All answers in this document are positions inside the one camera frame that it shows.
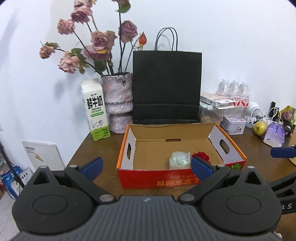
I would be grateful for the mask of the red fabric flower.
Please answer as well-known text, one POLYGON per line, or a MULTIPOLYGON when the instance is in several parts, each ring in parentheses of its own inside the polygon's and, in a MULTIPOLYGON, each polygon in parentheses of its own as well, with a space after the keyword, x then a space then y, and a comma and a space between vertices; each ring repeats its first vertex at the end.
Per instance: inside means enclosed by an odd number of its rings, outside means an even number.
POLYGON ((204 161, 209 163, 209 156, 205 153, 205 152, 198 152, 198 153, 194 153, 192 154, 192 157, 198 157, 200 159, 203 159, 204 161))

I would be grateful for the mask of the clear plastic item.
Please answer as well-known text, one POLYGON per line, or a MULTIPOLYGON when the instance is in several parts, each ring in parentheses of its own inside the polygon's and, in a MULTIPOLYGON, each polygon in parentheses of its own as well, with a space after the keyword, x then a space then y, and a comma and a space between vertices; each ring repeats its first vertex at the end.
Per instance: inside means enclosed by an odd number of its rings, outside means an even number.
POLYGON ((189 169, 191 165, 190 152, 175 151, 169 159, 170 170, 189 169))

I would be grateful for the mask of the purple gift box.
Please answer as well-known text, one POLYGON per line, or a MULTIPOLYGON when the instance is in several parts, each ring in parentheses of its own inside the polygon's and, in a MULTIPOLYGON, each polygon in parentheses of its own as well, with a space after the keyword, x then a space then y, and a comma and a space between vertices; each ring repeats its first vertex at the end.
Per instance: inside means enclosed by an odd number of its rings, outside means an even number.
POLYGON ((285 130, 282 125, 270 124, 265 132, 263 142, 270 147, 282 147, 285 142, 285 130))

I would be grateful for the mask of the yellow green apple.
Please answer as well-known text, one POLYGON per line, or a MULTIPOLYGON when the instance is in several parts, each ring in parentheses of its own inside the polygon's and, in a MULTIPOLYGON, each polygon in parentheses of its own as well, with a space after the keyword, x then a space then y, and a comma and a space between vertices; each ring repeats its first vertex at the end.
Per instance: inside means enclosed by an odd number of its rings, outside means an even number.
POLYGON ((253 126, 254 133, 259 137, 263 136, 267 129, 268 124, 264 121, 258 121, 253 126))

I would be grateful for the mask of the white booklet on floor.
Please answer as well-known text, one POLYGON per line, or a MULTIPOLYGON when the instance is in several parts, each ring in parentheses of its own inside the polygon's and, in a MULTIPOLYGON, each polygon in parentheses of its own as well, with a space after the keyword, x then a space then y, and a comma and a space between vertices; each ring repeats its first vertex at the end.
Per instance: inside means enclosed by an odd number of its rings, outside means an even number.
POLYGON ((40 166, 48 166, 52 171, 64 170, 56 144, 22 141, 23 147, 35 170, 40 166))

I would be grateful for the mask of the clear plastic food container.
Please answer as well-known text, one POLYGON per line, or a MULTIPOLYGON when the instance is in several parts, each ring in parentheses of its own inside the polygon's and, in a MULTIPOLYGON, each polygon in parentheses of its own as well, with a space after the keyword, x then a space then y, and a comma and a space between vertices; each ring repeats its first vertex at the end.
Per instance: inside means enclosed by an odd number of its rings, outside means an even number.
POLYGON ((245 114, 246 109, 242 106, 215 107, 201 101, 198 116, 201 123, 220 124, 225 115, 245 117, 245 114))

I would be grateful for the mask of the red cardboard box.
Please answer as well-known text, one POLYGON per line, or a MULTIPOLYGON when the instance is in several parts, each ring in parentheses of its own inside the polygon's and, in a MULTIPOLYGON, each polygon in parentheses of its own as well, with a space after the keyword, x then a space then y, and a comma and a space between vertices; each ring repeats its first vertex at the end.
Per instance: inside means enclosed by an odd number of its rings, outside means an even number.
POLYGON ((122 188, 151 189, 194 185, 193 158, 241 170, 247 157, 216 123, 128 125, 116 169, 122 188))

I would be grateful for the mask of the flat white box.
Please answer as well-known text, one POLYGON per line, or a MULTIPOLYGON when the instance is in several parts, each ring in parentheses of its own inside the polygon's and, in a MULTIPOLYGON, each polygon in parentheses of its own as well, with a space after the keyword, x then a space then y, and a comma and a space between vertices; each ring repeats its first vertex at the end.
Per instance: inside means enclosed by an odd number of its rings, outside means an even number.
POLYGON ((232 106, 235 102, 232 99, 229 99, 225 96, 218 95, 218 94, 201 94, 200 100, 216 108, 232 106))

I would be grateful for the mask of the black light stand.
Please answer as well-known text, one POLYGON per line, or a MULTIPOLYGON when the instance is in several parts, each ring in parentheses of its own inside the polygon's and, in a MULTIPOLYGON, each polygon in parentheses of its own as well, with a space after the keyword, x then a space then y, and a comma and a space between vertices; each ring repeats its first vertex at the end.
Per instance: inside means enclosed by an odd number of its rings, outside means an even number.
POLYGON ((12 163, 10 162, 10 160, 9 160, 9 158, 8 158, 8 156, 7 156, 7 154, 6 154, 5 150, 4 150, 4 147, 3 147, 3 145, 2 145, 1 142, 0 142, 0 152, 1 152, 2 156, 3 156, 3 158, 5 159, 5 162, 7 163, 8 167, 10 168, 11 172, 13 173, 16 182, 19 183, 19 185, 20 185, 22 188, 24 188, 25 185, 24 185, 24 183, 22 182, 20 176, 19 176, 19 175, 16 173, 16 171, 14 170, 14 167, 13 167, 12 163))

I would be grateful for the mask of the white green milk carton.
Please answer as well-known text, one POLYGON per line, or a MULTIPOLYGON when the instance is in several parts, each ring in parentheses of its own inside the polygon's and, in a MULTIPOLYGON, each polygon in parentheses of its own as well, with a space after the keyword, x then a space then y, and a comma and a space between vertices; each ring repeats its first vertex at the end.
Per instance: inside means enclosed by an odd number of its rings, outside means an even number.
POLYGON ((98 78, 81 82, 86 118, 94 141, 110 137, 102 86, 98 78))

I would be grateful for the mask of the black paper bag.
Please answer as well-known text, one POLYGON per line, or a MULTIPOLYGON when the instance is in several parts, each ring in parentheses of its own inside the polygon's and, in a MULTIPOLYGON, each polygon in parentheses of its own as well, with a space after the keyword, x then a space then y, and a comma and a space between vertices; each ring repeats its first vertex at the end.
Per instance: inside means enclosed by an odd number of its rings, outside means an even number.
POLYGON ((178 51, 178 34, 170 51, 133 53, 133 123, 198 123, 202 53, 178 51))

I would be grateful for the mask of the pink mottled vase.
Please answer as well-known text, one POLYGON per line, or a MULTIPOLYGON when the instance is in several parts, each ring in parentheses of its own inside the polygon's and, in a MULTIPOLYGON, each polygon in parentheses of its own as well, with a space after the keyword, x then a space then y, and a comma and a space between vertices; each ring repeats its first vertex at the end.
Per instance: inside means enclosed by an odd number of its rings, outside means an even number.
POLYGON ((132 74, 103 76, 101 83, 109 128, 113 133, 124 133, 132 123, 132 74))

